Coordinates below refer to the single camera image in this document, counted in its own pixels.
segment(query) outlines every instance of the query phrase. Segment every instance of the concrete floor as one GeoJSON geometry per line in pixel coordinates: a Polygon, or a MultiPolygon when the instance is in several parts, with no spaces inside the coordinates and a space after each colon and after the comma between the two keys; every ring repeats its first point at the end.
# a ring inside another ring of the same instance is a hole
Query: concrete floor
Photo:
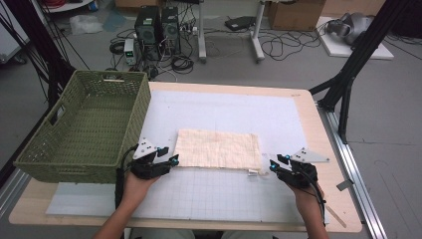
{"type": "MultiPolygon", "coordinates": [[[[100,10],[96,15],[103,21],[107,10],[100,10]]],[[[222,22],[217,19],[210,24],[222,29],[222,22]]],[[[92,70],[104,70],[110,67],[109,40],[133,24],[133,21],[126,21],[116,32],[69,36],[69,40],[92,70]]],[[[394,44],[422,57],[420,45],[394,44]]],[[[422,179],[422,130],[419,125],[422,110],[418,107],[422,102],[421,61],[388,43],[384,45],[394,55],[394,60],[370,60],[358,75],[351,96],[347,138],[387,237],[416,239],[422,236],[422,187],[418,183],[422,179]]],[[[179,83],[310,89],[335,76],[346,61],[345,58],[329,57],[323,46],[319,46],[305,48],[282,62],[267,57],[256,64],[248,38],[236,35],[207,36],[207,46],[210,55],[216,54],[217,48],[219,56],[208,58],[206,64],[196,62],[193,72],[188,75],[176,75],[179,83]]],[[[74,67],[85,68],[69,48],[68,54],[74,67]]],[[[197,53],[192,59],[197,61],[197,53]]],[[[119,69],[126,70],[127,66],[120,64],[119,69]]],[[[157,80],[175,81],[166,73],[159,75],[157,80]]],[[[323,94],[318,94],[315,100],[322,97],[323,94]]],[[[0,166],[9,159],[46,108],[30,64],[0,66],[0,166]]],[[[0,219],[1,238],[88,238],[97,230],[92,227],[12,225],[7,218],[13,204],[0,219]]],[[[275,235],[306,238],[302,233],[275,235]]],[[[330,236],[370,238],[365,227],[357,234],[332,233],[330,236]]]]}

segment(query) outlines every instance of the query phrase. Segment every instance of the table leg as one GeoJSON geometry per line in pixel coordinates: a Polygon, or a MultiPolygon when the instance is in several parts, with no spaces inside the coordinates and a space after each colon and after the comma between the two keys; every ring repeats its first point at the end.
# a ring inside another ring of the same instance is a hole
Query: table leg
{"type": "Polygon", "coordinates": [[[265,8],[265,1],[260,1],[258,5],[257,21],[255,22],[255,31],[251,32],[252,44],[254,45],[255,52],[257,53],[257,63],[265,59],[263,49],[261,48],[258,34],[260,33],[261,21],[263,19],[265,8]]]}
{"type": "Polygon", "coordinates": [[[202,13],[204,0],[199,1],[199,28],[198,28],[198,52],[199,60],[202,63],[207,61],[207,52],[205,49],[205,36],[204,36],[204,16],[202,13]]]}

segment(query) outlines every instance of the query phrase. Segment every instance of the computer tower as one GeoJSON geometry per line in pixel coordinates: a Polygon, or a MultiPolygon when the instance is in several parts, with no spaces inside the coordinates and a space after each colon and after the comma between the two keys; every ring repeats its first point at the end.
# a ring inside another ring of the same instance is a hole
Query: computer tower
{"type": "Polygon", "coordinates": [[[161,24],[164,38],[165,54],[180,54],[180,33],[177,7],[166,7],[161,12],[161,24]]]}
{"type": "Polygon", "coordinates": [[[141,6],[134,30],[142,58],[149,61],[160,60],[159,45],[163,38],[158,6],[141,6]]]}

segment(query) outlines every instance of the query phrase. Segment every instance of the cardboard box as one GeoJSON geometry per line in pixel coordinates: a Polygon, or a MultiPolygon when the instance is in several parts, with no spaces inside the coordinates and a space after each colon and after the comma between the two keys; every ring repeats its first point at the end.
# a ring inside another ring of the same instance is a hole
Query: cardboard box
{"type": "Polygon", "coordinates": [[[341,17],[344,13],[360,12],[375,16],[385,0],[326,0],[322,16],[341,17]]]}
{"type": "Polygon", "coordinates": [[[274,30],[313,31],[325,0],[298,0],[293,4],[272,3],[269,13],[274,30]]]}
{"type": "Polygon", "coordinates": [[[161,0],[114,0],[118,8],[138,8],[140,6],[161,6],[161,0]]]}

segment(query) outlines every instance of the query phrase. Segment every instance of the white board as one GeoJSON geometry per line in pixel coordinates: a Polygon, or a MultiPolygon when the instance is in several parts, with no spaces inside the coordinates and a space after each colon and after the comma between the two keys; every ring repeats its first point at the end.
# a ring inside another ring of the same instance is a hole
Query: white board
{"type": "MultiPolygon", "coordinates": [[[[316,23],[316,27],[319,29],[319,26],[322,24],[332,20],[329,17],[319,17],[318,22],[316,23]]],[[[349,57],[352,53],[350,50],[350,46],[347,45],[343,39],[337,37],[335,33],[325,33],[325,30],[317,31],[319,37],[322,41],[323,46],[325,47],[328,55],[331,57],[349,57]]],[[[370,59],[378,59],[378,60],[393,60],[394,56],[384,47],[384,45],[379,44],[378,49],[372,54],[370,59]]]]}
{"type": "MultiPolygon", "coordinates": [[[[307,146],[292,99],[166,91],[151,94],[140,137],[156,146],[169,146],[169,155],[179,128],[254,133],[259,137],[264,169],[269,172],[269,159],[276,159],[276,153],[293,154],[307,146]]],[[[47,214],[109,216],[114,211],[113,192],[113,185],[59,183],[47,214]]],[[[293,193],[276,174],[248,176],[246,170],[192,167],[175,167],[162,176],[133,217],[302,223],[293,193]]]]}

